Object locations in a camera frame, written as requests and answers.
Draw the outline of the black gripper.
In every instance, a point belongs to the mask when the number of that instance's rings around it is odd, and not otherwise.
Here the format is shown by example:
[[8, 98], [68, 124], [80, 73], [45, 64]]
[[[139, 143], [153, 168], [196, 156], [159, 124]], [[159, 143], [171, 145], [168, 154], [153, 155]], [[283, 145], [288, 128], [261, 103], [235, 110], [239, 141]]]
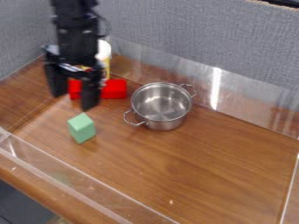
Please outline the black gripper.
[[100, 78], [104, 66], [96, 60], [99, 53], [99, 27], [56, 27], [57, 44], [45, 45], [44, 71], [51, 94], [67, 94], [68, 78], [81, 79], [80, 106], [88, 111], [99, 105]]

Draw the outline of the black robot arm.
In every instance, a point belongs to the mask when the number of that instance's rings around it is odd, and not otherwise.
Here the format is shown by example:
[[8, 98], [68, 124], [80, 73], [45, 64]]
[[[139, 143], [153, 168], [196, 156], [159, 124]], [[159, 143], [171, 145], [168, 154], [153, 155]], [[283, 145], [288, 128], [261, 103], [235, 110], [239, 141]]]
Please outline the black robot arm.
[[97, 0], [51, 0], [56, 45], [45, 45], [44, 71], [55, 98], [68, 93], [68, 79], [81, 82], [80, 107], [88, 111], [99, 105], [104, 63], [96, 60], [99, 40], [111, 32], [108, 20], [95, 7]]

